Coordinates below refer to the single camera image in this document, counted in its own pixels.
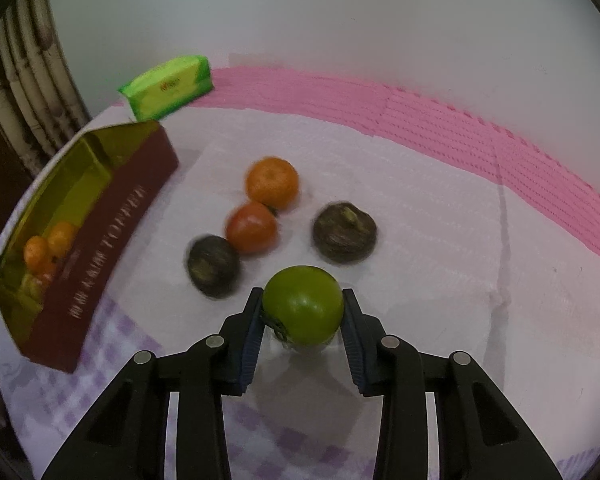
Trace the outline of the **beige patterned curtain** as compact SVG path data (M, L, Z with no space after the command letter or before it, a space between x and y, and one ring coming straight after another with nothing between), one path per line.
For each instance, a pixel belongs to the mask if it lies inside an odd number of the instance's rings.
M12 0L0 17L0 129L30 176L91 120L50 0Z

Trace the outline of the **far red tomato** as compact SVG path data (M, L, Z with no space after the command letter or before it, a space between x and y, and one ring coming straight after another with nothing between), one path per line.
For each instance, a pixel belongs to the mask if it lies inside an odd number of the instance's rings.
M228 217L225 238L241 255L266 252L277 243L277 219L267 206L245 203Z

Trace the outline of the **dark fruit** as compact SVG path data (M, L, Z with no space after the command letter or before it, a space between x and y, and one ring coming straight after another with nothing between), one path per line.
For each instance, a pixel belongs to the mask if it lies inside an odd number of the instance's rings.
M208 234L189 244L185 269L204 296L223 298L234 292L242 264L238 252L224 237Z
M374 218L349 202L326 205L312 224L313 245L331 262L361 261L373 252L377 239Z

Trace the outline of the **gold toffee tin box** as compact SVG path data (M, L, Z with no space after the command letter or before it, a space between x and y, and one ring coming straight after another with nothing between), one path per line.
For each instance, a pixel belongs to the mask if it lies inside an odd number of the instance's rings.
M143 215L178 168L178 156L155 120L87 131L60 154L35 185L0 249L0 311L23 356L72 373L110 275ZM46 239L59 221L78 227L56 270L44 302L21 288L31 274L23 247Z

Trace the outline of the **orange mandarin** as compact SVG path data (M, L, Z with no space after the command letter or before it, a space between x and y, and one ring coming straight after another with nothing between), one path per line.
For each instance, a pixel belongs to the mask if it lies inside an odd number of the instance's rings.
M56 264L47 240L39 235L30 237L23 247L23 261L28 271L35 276L52 278Z
M299 194L299 174L285 159L268 156L254 162L245 175L250 200L276 210L288 208Z

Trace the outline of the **green tissue pack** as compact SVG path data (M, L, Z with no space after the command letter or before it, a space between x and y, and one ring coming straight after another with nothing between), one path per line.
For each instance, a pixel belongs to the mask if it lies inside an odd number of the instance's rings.
M157 65L118 89L137 122L158 120L213 90L203 55L183 55Z

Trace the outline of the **green tomato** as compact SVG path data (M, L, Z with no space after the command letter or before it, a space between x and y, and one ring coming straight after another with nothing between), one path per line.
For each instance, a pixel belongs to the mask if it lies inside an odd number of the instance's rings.
M268 280L262 316L285 344L316 347L329 341L343 317L343 292L336 278L316 266L290 266Z

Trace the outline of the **small olive brown fruit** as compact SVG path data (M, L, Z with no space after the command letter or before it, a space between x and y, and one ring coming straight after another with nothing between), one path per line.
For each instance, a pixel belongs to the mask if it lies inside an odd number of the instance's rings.
M38 304L42 304L48 289L48 283L44 278L27 273L21 281L20 288L26 296Z

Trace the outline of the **yellow orange kumquat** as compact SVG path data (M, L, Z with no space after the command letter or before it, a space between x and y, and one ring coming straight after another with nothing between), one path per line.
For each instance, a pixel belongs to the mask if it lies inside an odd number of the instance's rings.
M46 240L50 254L58 259L65 258L70 252L78 227L68 221L57 222L48 233Z

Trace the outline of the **pink purple checkered tablecloth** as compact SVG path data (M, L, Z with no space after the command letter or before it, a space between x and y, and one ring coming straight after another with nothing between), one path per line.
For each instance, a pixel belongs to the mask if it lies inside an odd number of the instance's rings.
M320 266L313 219L344 200L378 240L329 272L390 334L471 354L562 476L582 478L600 455L600 193L531 142L413 92L266 68L213 80L164 120L180 166L126 246L78 369L23 359L0 318L0 387L34 474L136 350L183 351L278 270ZM268 155L297 169L298 200L272 252L209 299L189 281L188 245L223 232Z

